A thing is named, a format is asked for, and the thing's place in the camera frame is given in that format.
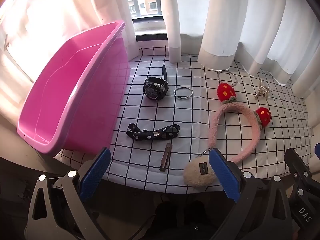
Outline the black wristwatch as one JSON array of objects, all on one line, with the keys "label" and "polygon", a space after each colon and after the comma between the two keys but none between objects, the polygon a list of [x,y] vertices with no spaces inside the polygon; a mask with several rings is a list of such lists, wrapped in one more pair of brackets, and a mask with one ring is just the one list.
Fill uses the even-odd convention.
[{"label": "black wristwatch", "polygon": [[168,76],[165,65],[162,66],[163,78],[147,77],[144,81],[143,93],[150,100],[162,100],[168,90]]}]

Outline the beige plush pouch keychain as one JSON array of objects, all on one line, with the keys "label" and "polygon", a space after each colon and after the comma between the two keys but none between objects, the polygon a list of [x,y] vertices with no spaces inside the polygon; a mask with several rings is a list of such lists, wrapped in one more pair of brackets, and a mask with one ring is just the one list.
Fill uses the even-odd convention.
[{"label": "beige plush pouch keychain", "polygon": [[209,163],[209,150],[197,155],[189,162],[183,171],[184,183],[192,187],[212,185],[217,177]]}]

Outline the large thin metal bangle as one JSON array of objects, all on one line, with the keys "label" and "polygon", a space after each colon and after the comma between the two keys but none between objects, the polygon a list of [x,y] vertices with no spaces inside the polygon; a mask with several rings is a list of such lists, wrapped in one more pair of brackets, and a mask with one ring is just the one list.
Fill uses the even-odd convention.
[{"label": "large thin metal bangle", "polygon": [[236,77],[235,74],[233,74],[232,72],[230,72],[228,69],[222,69],[222,70],[218,70],[217,71],[217,77],[219,81],[222,81],[222,79],[220,78],[221,74],[228,74],[230,76],[230,80],[231,80],[231,86],[235,87],[238,84],[238,79]]}]

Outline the white sheer curtain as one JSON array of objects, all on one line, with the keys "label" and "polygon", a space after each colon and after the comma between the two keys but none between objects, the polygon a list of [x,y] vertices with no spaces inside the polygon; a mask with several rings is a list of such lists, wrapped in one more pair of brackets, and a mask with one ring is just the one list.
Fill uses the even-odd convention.
[{"label": "white sheer curtain", "polygon": [[238,60],[251,75],[265,69],[295,96],[319,87],[319,20],[306,0],[160,0],[169,60],[197,54],[203,66]]}]

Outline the small silver bangle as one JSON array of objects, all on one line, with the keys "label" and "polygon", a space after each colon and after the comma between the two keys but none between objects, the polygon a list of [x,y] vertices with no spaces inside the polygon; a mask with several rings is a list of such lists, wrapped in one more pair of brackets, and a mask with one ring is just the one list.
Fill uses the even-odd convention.
[{"label": "small silver bangle", "polygon": [[173,94],[178,100],[188,100],[193,96],[193,90],[190,87],[177,87]]}]

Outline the pink plastic tub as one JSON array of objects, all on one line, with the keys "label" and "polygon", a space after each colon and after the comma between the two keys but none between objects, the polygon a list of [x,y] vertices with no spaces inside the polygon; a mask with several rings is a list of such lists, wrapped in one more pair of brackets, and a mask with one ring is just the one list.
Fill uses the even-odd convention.
[{"label": "pink plastic tub", "polygon": [[17,124],[40,153],[98,154],[108,147],[130,75],[122,20],[83,31],[54,54],[30,90]]}]

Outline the brown hair clip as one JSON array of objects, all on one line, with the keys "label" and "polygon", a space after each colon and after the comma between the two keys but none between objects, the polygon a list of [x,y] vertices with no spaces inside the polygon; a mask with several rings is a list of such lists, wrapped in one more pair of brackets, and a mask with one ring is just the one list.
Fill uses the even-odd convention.
[{"label": "brown hair clip", "polygon": [[171,150],[172,150],[172,144],[171,143],[167,143],[166,147],[165,147],[165,150],[164,150],[164,153],[163,153],[163,157],[161,159],[161,165],[159,167],[159,170],[161,172],[165,172],[165,170],[166,170],[166,166],[167,166],[170,154],[171,154]]}]

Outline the pearl hair claw clip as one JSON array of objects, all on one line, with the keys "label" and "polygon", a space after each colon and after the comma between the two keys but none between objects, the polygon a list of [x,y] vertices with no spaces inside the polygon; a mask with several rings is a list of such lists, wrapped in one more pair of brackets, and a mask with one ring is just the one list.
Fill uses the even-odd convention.
[{"label": "pearl hair claw clip", "polygon": [[264,85],[262,78],[260,78],[260,80],[259,80],[259,89],[256,92],[254,98],[257,99],[259,96],[262,96],[267,100],[270,91],[271,91],[271,88],[266,86],[266,85]]}]

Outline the pink strawberry plush headband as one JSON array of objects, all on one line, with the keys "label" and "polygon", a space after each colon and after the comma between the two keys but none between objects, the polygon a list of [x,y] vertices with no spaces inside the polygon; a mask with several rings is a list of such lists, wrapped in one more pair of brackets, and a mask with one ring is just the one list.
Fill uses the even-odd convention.
[{"label": "pink strawberry plush headband", "polygon": [[243,103],[238,102],[234,88],[227,83],[220,83],[218,85],[217,96],[221,101],[221,106],[215,112],[210,121],[208,136],[208,147],[210,149],[216,147],[219,120],[225,112],[236,111],[241,113],[251,126],[251,141],[241,152],[231,158],[231,161],[237,164],[254,152],[260,141],[261,130],[271,121],[271,113],[269,109],[265,107],[260,107],[256,111],[253,111],[246,107]]}]

